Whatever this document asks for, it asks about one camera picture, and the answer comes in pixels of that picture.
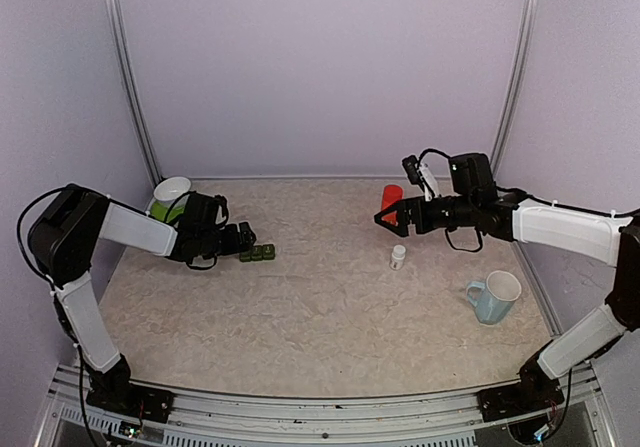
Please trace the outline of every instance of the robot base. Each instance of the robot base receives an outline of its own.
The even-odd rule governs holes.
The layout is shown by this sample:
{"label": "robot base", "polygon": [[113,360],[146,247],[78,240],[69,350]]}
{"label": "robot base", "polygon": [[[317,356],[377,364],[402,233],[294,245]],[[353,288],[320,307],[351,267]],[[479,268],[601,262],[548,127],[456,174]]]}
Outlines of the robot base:
{"label": "robot base", "polygon": [[133,385],[128,402],[114,401],[111,396],[92,390],[87,394],[87,404],[116,414],[166,424],[173,394],[167,390]]}
{"label": "robot base", "polygon": [[564,402],[560,382],[549,379],[538,365],[538,356],[545,347],[522,366],[520,382],[478,392],[482,420],[492,422],[530,414]]}
{"label": "robot base", "polygon": [[89,366],[86,368],[91,379],[88,405],[135,419],[167,423],[173,394],[167,390],[131,384],[131,369],[124,355],[105,373]]}

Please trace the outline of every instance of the small white bottle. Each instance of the small white bottle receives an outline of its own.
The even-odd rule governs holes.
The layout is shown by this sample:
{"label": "small white bottle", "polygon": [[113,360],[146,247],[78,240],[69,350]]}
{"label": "small white bottle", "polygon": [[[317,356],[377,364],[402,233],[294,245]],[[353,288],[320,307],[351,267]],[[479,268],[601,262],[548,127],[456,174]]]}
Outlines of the small white bottle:
{"label": "small white bottle", "polygon": [[407,249],[404,245],[396,245],[391,251],[391,263],[389,264],[393,270],[400,270],[404,265],[404,257]]}

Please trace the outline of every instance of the orange cup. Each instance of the orange cup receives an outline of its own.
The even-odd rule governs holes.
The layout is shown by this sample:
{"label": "orange cup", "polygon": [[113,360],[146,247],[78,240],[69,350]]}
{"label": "orange cup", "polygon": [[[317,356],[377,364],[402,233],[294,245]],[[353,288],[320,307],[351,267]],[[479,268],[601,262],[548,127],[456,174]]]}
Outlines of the orange cup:
{"label": "orange cup", "polygon": [[[384,192],[382,193],[382,209],[384,210],[387,207],[395,204],[398,200],[402,199],[404,195],[404,191],[402,187],[399,185],[390,184],[384,188]],[[382,220],[385,222],[389,222],[391,224],[397,225],[398,221],[396,220],[396,213],[392,212],[390,214],[385,215]]]}

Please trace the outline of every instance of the white wall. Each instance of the white wall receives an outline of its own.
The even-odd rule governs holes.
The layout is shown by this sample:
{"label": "white wall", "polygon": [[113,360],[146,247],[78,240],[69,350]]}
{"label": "white wall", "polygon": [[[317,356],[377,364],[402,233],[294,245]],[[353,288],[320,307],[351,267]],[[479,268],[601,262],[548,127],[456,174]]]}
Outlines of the white wall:
{"label": "white wall", "polygon": [[[48,286],[20,257],[18,214],[72,181],[138,206],[151,189],[104,0],[0,0],[0,32],[0,445],[22,447],[72,347]],[[106,243],[96,252],[98,295],[120,252]]]}
{"label": "white wall", "polygon": [[121,0],[163,174],[192,177],[490,151],[523,1]]}
{"label": "white wall", "polygon": [[[540,0],[499,181],[594,209],[640,207],[640,0]],[[527,252],[568,328],[614,270],[540,246]],[[596,362],[624,447],[640,439],[640,333]]]}

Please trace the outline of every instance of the table surface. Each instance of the table surface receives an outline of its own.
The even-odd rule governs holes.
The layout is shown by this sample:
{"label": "table surface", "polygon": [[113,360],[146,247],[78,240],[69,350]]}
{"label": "table surface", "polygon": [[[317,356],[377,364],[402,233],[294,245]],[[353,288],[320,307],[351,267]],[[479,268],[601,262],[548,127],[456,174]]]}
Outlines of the table surface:
{"label": "table surface", "polygon": [[[451,250],[441,231],[400,239],[373,222],[388,183],[195,182],[226,196],[231,221],[248,220],[277,257],[220,258],[197,272],[127,249],[101,310],[134,378],[286,397],[426,393],[516,378],[549,333],[512,245],[485,238],[470,254]],[[452,238],[475,242],[471,229]],[[393,271],[400,243],[407,257]],[[476,320],[465,285],[498,269],[515,274],[523,293],[489,327]]]}

